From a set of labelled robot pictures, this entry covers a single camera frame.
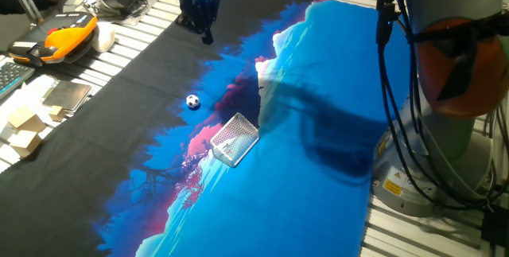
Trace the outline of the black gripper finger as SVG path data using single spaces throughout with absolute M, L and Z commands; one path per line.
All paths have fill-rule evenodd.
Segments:
M 177 17 L 176 24 L 191 33 L 199 34 L 203 43 L 208 42 L 207 28 L 200 22 L 194 21 L 186 14 Z
M 204 29 L 203 33 L 201 34 L 201 40 L 206 45 L 211 45 L 214 42 L 212 36 L 212 25 L 216 21 L 217 14 L 217 8 L 203 9 L 201 14 L 201 23 Z

